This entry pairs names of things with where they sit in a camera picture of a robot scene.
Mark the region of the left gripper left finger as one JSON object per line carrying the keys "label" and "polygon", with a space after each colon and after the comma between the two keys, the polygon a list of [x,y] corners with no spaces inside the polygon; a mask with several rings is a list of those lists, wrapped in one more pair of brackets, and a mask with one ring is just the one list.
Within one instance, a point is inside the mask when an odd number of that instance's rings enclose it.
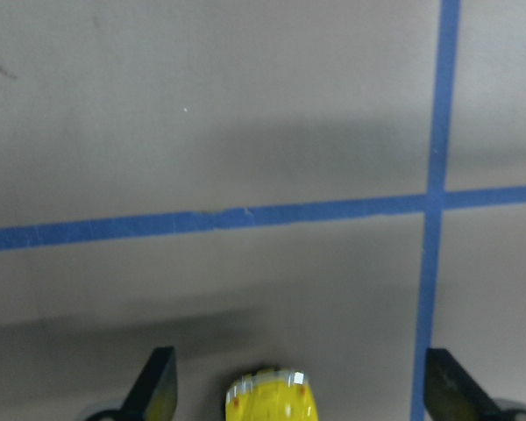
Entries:
{"label": "left gripper left finger", "polygon": [[176,355],[155,348],[122,405],[123,420],[172,420],[178,401]]}

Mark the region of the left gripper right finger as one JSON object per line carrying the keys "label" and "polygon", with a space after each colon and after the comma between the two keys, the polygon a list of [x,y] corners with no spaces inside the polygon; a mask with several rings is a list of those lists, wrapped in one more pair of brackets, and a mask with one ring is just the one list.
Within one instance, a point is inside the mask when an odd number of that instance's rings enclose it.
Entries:
{"label": "left gripper right finger", "polygon": [[502,420],[494,400],[445,348],[426,351],[423,403],[431,420]]}

